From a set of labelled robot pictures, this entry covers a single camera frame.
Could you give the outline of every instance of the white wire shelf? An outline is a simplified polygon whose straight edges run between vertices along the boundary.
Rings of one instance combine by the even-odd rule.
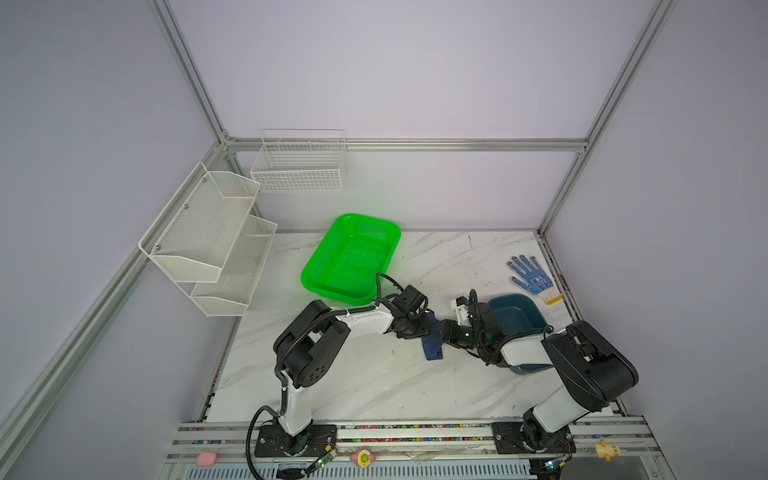
[[[158,240],[147,246],[149,251],[144,251],[177,283],[220,279],[259,190],[259,183],[250,178],[203,169],[184,205]]]
[[[189,295],[207,316],[242,316],[248,310],[276,230],[276,223],[246,217],[219,281],[197,283]]]
[[[262,130],[262,147],[250,170],[264,194],[335,192],[346,176],[341,130]]]
[[[206,316],[241,316],[253,299],[277,230],[251,214],[258,190],[250,178],[198,164],[139,242]]]

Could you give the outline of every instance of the green plastic basket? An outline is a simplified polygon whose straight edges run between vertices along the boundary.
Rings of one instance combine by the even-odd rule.
[[[347,214],[336,219],[301,273],[310,292],[352,306],[376,298],[376,273],[386,273],[400,241],[392,222]]]

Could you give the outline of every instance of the pink toy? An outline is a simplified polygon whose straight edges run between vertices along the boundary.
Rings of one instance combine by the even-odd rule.
[[[376,461],[376,455],[372,454],[366,449],[360,449],[357,452],[351,454],[349,459],[359,467],[367,467]]]
[[[212,467],[216,463],[216,454],[213,452],[201,452],[197,456],[198,467]]]

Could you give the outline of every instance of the black cable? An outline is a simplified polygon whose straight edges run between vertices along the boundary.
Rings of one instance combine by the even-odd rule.
[[[382,302],[382,281],[381,281],[382,276],[387,280],[389,280],[390,282],[392,282],[392,285],[396,286],[398,290],[400,290],[401,292],[404,291],[402,286],[400,286],[400,284],[397,283],[392,277],[390,277],[386,273],[378,272],[376,274],[376,301],[374,302],[374,305],[376,306],[379,306],[379,304]]]
[[[477,354],[471,354],[472,356],[481,359],[486,365],[489,365],[488,358],[491,353],[488,352],[488,345],[485,342],[483,335],[485,334],[485,322],[482,319],[482,315],[478,310],[478,294],[475,289],[469,290],[469,308],[470,315],[472,316],[472,330],[474,331],[475,338],[472,346],[477,351]]]
[[[328,452],[332,452],[336,447],[333,447]],[[284,468],[279,470],[276,474],[280,480],[300,480],[301,478],[308,477],[317,471],[318,468],[323,465],[320,463],[328,452],[322,452],[319,457],[315,458],[315,461],[310,463],[306,468]]]
[[[270,424],[270,426],[275,426],[275,421],[274,421],[274,419],[264,420],[263,422],[261,422],[261,425],[259,425],[259,436],[260,436],[261,438],[263,438],[263,439],[276,439],[276,438],[277,438],[277,436],[276,436],[276,435],[264,435],[264,432],[262,432],[262,430],[261,430],[261,429],[262,429],[262,428],[263,428],[263,427],[264,427],[264,426],[265,426],[267,423],[268,423],[268,424]]]
[[[248,433],[245,434],[245,460],[248,463],[250,474],[253,475],[256,480],[264,480],[264,478],[259,475],[259,472],[256,471],[256,467],[253,466],[253,459],[250,457],[250,438],[253,434],[253,427],[256,426],[256,420],[259,419],[261,412],[268,412],[272,416],[272,422],[277,422],[277,417],[279,416],[272,407],[264,405],[256,411],[256,415],[253,416],[250,420],[250,425],[248,425]]]
[[[346,315],[347,313],[370,312],[371,310],[375,309],[376,305],[368,305],[359,306],[357,308],[350,308],[347,310],[331,310],[328,313],[324,313],[323,315],[318,316],[313,321],[311,321],[309,325],[304,327],[299,336],[296,337],[294,341],[288,345],[288,348],[285,349],[283,354],[280,355],[280,357],[277,359],[277,364],[275,365],[275,376],[280,380],[280,384],[283,386],[283,394],[280,398],[280,414],[278,416],[285,415],[286,409],[288,408],[288,379],[283,374],[283,367],[285,366],[285,361],[288,358],[288,355],[290,355],[293,349],[295,349],[296,346],[299,345],[318,325],[322,324],[330,318],[333,318],[334,316]]]
[[[496,347],[491,351],[491,355],[488,357],[488,360],[491,360],[491,361],[489,362],[488,360],[486,360],[486,365],[489,365],[490,363],[493,363],[495,365],[496,363],[498,363],[498,360],[496,360],[496,356],[501,352],[502,348],[504,347],[504,345],[507,344],[507,342],[522,338],[524,336],[538,335],[539,333],[545,333],[545,331],[546,329],[530,329],[530,330],[525,330],[523,332],[517,332],[514,335],[504,336],[504,338],[502,338],[496,343]]]

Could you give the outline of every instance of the white wall panel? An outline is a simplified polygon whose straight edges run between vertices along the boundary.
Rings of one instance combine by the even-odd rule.
[[[179,423],[197,420],[232,322],[149,265],[8,480],[155,480]]]
[[[254,152],[240,152],[250,171]],[[571,152],[349,152],[344,191],[260,194],[280,230],[322,230],[347,213],[401,228],[536,227],[574,159]]]
[[[2,423],[213,137],[141,0],[3,2],[0,112]]]
[[[767,19],[681,0],[548,235],[680,480],[766,476]]]
[[[173,0],[238,137],[585,137],[652,4]]]

